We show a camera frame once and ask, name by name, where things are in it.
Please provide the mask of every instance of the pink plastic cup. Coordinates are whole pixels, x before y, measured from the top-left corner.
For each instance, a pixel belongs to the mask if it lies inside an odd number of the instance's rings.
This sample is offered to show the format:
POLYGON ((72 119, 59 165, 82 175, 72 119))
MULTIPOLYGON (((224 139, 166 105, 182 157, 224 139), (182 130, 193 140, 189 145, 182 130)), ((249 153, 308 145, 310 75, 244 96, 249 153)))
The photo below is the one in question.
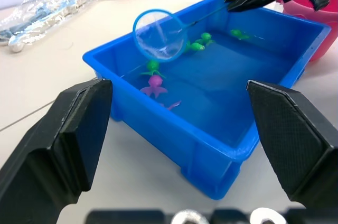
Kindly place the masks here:
POLYGON ((278 2, 283 4, 283 13, 285 14, 320 22, 331 27, 330 33, 315 54, 313 54, 310 61, 320 59, 324 56, 338 37, 338 0, 330 0, 326 8, 317 12, 313 10, 309 0, 293 0, 287 3, 283 3, 282 0, 279 0, 278 2))

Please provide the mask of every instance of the toy fish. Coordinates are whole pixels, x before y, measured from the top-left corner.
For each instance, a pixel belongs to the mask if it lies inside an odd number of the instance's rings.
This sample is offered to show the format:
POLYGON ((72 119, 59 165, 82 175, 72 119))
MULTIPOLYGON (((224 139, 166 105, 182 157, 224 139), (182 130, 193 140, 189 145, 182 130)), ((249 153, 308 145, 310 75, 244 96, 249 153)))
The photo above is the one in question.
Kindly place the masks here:
POLYGON ((239 40, 249 39, 250 36, 242 34, 240 30, 232 30, 231 34, 237 37, 239 40))
POLYGON ((160 72, 159 72, 159 63, 156 61, 149 61, 147 63, 147 69, 149 70, 149 72, 143 72, 141 74, 146 74, 146 75, 151 75, 153 76, 154 73, 157 73, 158 75, 160 75, 162 78, 165 78, 160 72))
POLYGON ((193 51, 203 51, 205 49, 205 47, 203 45, 201 45, 200 43, 192 43, 190 44, 190 42, 188 41, 185 47, 185 51, 187 52, 189 50, 193 50, 193 51))
POLYGON ((153 75, 148 81, 149 87, 142 88, 140 91, 147 96, 151 96, 154 93, 155 98, 157 98, 161 93, 168 93, 168 90, 161 87, 162 82, 163 80, 159 75, 153 75))
POLYGON ((174 104, 170 105, 169 107, 167 107, 166 109, 167 110, 172 110, 174 107, 177 107, 178 105, 181 104, 182 101, 178 101, 178 102, 175 102, 174 104))
POLYGON ((201 39, 198 39, 195 41, 195 43, 199 43, 201 45, 206 45, 208 46, 211 43, 214 43, 215 41, 211 39, 211 34, 208 32, 204 32, 201 34, 201 39))

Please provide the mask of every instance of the blue plastic tub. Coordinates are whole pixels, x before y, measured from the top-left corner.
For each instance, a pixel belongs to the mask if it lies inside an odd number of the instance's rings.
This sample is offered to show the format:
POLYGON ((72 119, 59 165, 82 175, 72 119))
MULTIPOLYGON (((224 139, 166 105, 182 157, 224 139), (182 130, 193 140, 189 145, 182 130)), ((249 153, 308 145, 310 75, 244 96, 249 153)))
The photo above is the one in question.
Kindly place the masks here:
MULTIPOLYGON (((204 0, 176 15, 191 23, 224 5, 204 0)), ((209 32, 215 43, 162 63, 167 94, 149 98, 146 58, 127 34, 92 51, 83 59, 99 78, 113 82, 111 116, 168 156, 181 173, 213 199, 224 197, 240 166, 258 143, 246 83, 249 79, 291 87, 329 33, 325 25, 263 8, 243 13, 226 9, 188 31, 189 40, 209 32), (250 36, 238 40, 231 30, 250 36), (169 106, 181 104, 168 111, 169 106)))

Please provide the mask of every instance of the mesh net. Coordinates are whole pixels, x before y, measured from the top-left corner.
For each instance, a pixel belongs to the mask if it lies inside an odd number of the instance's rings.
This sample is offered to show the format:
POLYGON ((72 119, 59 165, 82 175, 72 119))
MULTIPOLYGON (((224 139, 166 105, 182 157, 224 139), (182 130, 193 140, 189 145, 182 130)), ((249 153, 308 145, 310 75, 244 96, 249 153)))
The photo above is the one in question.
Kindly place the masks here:
POLYGON ((176 59, 184 51, 187 41, 183 23, 163 10, 142 13, 134 23, 133 35, 140 51, 158 62, 176 59))

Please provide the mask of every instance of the table surface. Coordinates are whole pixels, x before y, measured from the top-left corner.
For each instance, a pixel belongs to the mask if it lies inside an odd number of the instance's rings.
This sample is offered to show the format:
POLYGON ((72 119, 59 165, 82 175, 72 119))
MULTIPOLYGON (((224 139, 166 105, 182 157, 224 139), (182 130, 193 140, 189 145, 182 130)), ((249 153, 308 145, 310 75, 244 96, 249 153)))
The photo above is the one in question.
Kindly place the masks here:
MULTIPOLYGON (((43 40, 18 54, 0 48, 0 168, 25 132, 49 109, 59 92, 95 77, 82 55, 131 31, 137 15, 151 8, 176 12, 200 0, 98 0, 43 40)), ((0 11, 4 17, 10 10, 0 11)), ((310 63, 294 89, 301 91, 338 128, 337 41, 310 63)), ((180 169, 126 124, 109 121, 91 191, 65 207, 58 224, 83 223, 93 209, 148 208, 173 213, 185 208, 258 207, 283 211, 290 202, 258 145, 230 191, 214 201, 190 185, 180 169)))

